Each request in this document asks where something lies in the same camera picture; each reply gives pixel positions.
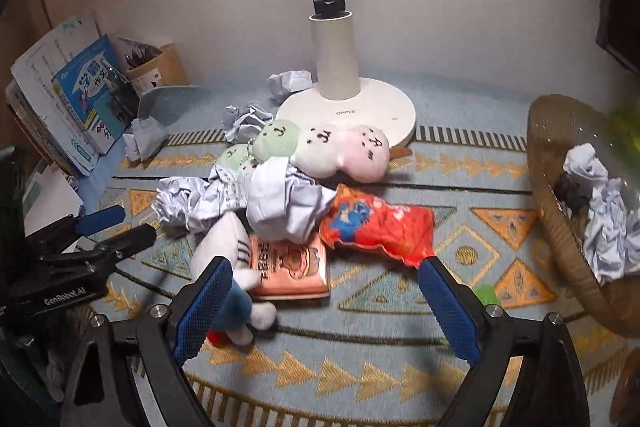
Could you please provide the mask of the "white blue plush toy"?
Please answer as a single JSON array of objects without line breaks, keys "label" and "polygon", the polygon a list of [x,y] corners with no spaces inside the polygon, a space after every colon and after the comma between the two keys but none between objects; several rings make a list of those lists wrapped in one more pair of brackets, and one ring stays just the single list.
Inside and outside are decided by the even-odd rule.
[{"label": "white blue plush toy", "polygon": [[255,301],[250,291],[260,283],[260,275],[250,267],[250,238],[240,218],[224,213],[208,230],[190,261],[192,280],[196,280],[217,258],[230,265],[231,284],[224,303],[210,329],[225,333],[237,346],[249,345],[253,331],[268,331],[276,323],[277,307],[269,301]]}]

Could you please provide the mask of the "red snack bag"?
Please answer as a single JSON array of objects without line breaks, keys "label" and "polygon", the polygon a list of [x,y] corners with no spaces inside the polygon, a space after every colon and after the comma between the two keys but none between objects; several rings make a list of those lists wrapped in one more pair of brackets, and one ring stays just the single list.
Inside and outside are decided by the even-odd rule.
[{"label": "red snack bag", "polygon": [[331,248],[354,248],[417,268],[423,259],[434,256],[434,226],[431,208],[392,205],[340,184],[319,234]]}]

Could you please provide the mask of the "large paper ball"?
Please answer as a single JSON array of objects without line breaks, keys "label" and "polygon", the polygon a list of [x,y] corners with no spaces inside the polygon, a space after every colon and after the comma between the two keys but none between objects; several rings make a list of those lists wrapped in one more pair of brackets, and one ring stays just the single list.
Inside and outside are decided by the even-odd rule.
[{"label": "large paper ball", "polygon": [[293,167],[288,158],[269,158],[246,178],[247,221],[261,239],[303,244],[335,195],[335,190]]}]

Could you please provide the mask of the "pink capybara notebook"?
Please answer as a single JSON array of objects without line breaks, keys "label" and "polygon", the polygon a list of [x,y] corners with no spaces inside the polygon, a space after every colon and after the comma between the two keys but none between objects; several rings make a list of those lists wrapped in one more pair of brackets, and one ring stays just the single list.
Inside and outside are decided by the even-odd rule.
[{"label": "pink capybara notebook", "polygon": [[259,274],[259,284],[250,295],[262,300],[303,300],[330,295],[329,263],[318,234],[305,244],[267,241],[250,236],[250,267]]}]

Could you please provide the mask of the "lined paper ball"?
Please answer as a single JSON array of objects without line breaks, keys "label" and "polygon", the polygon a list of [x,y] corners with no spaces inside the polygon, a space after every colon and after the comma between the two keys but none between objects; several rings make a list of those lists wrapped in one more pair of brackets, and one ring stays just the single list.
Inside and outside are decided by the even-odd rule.
[{"label": "lined paper ball", "polygon": [[158,182],[152,209],[163,225],[205,233],[226,212],[247,206],[241,183],[234,176],[203,180],[170,176]]}]

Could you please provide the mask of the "white paper sheets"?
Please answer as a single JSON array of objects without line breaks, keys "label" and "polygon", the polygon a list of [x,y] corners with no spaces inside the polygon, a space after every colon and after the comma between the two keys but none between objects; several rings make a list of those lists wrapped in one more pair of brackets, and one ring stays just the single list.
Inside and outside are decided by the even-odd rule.
[{"label": "white paper sheets", "polygon": [[47,166],[32,175],[23,206],[25,234],[29,235],[68,215],[78,216],[82,200],[61,169]]}]

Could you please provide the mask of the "white leaning booklets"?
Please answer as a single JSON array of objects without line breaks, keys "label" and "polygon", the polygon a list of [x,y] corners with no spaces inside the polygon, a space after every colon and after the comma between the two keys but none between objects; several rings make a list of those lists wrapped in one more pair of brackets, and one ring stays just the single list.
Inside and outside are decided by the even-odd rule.
[{"label": "white leaning booklets", "polygon": [[54,77],[99,36],[91,14],[72,16],[41,37],[11,67],[22,95],[81,176],[89,176],[99,153],[56,93]]}]

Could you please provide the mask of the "black mesh pen cup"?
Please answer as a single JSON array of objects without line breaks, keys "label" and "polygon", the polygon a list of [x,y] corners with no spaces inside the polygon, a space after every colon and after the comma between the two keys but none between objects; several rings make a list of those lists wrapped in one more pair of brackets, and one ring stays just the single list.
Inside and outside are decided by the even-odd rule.
[{"label": "black mesh pen cup", "polygon": [[138,116],[139,95],[130,81],[112,64],[102,61],[102,65],[106,69],[105,83],[111,93],[108,106],[120,121],[133,121]]}]

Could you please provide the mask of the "small dango plush skewer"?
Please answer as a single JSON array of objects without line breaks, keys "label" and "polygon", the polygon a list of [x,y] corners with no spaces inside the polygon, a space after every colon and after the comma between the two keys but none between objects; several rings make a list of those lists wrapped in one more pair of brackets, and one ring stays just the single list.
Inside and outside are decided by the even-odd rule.
[{"label": "small dango plush skewer", "polygon": [[247,172],[258,165],[248,144],[235,144],[226,148],[217,158],[216,165],[234,172]]}]

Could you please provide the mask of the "tan pen holder box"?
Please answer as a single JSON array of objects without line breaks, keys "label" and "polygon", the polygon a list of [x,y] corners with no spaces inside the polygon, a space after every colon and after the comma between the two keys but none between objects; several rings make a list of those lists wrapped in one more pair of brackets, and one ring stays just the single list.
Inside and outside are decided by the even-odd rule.
[{"label": "tan pen holder box", "polygon": [[122,60],[124,74],[138,95],[158,87],[189,86],[180,56],[173,43],[154,44],[110,35]]}]

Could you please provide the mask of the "crumpled paper behind plush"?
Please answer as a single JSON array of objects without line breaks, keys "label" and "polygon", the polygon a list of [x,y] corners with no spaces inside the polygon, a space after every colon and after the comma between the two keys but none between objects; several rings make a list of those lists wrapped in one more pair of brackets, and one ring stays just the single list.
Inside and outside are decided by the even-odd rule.
[{"label": "crumpled paper behind plush", "polygon": [[258,137],[273,115],[257,103],[229,105],[224,109],[224,139],[231,144],[247,144]]}]

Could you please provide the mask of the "patterned blue woven mat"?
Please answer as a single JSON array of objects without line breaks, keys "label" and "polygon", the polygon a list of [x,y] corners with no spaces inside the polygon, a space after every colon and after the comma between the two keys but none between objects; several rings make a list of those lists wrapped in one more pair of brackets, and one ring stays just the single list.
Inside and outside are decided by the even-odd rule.
[{"label": "patterned blue woven mat", "polygon": [[[394,160],[373,193],[431,208],[434,251],[460,282],[495,291],[514,317],[565,317],[593,425],[608,410],[632,342],[594,321],[552,262],[526,157],[527,94],[417,79],[409,156]],[[162,122],[167,146],[143,164],[116,153],[93,208],[124,207],[126,228],[157,225],[151,204],[165,176],[207,176],[226,147],[228,107],[257,102],[239,88],[163,88],[143,113]],[[431,426],[465,377],[416,274],[377,255],[333,251],[329,294],[285,301],[269,332],[247,347],[206,341],[184,370],[206,414],[225,426]]]}]

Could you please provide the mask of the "crumpled paper near lamp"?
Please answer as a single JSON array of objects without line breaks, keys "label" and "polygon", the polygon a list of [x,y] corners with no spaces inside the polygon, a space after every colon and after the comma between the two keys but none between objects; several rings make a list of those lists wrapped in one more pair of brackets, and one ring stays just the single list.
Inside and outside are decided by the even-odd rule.
[{"label": "crumpled paper near lamp", "polygon": [[310,89],[314,82],[308,70],[289,70],[270,75],[268,87],[272,97],[281,104],[292,94]]}]

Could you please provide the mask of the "brown woven basket tray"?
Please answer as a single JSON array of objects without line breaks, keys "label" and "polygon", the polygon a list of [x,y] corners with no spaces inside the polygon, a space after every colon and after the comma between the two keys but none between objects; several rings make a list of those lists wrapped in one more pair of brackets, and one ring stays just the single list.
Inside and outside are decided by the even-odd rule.
[{"label": "brown woven basket tray", "polygon": [[599,284],[582,253],[578,235],[583,225],[573,227],[565,216],[553,187],[563,173],[567,151],[590,143],[611,176],[637,185],[637,173],[625,167],[615,154],[608,136],[605,115],[581,101],[560,94],[543,95],[530,104],[526,134],[527,165],[544,236],[552,261],[585,310],[611,332],[624,337],[639,336],[639,277]]}]

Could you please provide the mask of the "white desk lamp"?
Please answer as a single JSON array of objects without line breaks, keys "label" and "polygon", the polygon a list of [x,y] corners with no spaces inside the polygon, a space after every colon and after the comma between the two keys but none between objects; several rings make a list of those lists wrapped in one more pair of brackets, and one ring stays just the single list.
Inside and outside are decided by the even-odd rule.
[{"label": "white desk lamp", "polygon": [[416,129],[408,95],[382,80],[359,75],[354,17],[346,0],[312,0],[309,17],[317,81],[290,95],[277,117],[306,128],[316,122],[346,128],[372,124],[393,146],[407,145]]}]

